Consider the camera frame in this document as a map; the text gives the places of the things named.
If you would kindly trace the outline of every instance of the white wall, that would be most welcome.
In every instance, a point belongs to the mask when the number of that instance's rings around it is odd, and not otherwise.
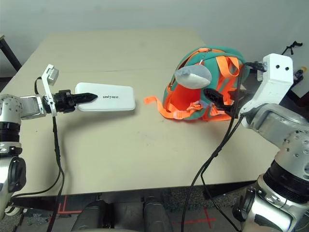
[[[53,31],[190,27],[250,61],[298,40],[307,0],[0,0],[0,31],[24,63]],[[14,74],[0,56],[0,74]]]
[[[294,55],[290,56],[293,59],[294,70],[298,70],[302,66],[308,69],[303,74],[304,79],[292,89],[300,98],[309,91],[309,16],[305,14],[301,18],[302,20],[297,25],[295,40],[298,43],[303,43],[303,46],[294,48]]]

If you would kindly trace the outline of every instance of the black table leg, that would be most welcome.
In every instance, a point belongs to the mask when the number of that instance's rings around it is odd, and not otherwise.
[[[10,49],[10,47],[3,38],[0,40],[0,49],[7,57],[7,59],[10,61],[10,63],[13,65],[13,67],[16,69],[16,71],[20,70],[21,68],[20,62],[18,61],[13,51]]]

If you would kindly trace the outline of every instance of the unitree logo text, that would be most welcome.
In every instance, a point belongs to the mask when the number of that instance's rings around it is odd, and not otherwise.
[[[110,96],[110,95],[106,95],[106,96],[103,96],[103,98],[107,98],[107,99],[118,99],[119,96]]]

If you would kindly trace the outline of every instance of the white power bank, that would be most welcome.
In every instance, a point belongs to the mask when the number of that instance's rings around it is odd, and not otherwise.
[[[98,96],[92,102],[77,104],[80,111],[129,111],[135,109],[132,87],[94,83],[78,83],[75,93],[93,93]]]

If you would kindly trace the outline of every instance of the plush toy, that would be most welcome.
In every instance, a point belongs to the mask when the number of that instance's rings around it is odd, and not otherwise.
[[[198,103],[201,89],[211,82],[211,72],[203,65],[184,66],[175,71],[175,79],[178,83],[170,103],[178,110],[186,110],[191,103]]]

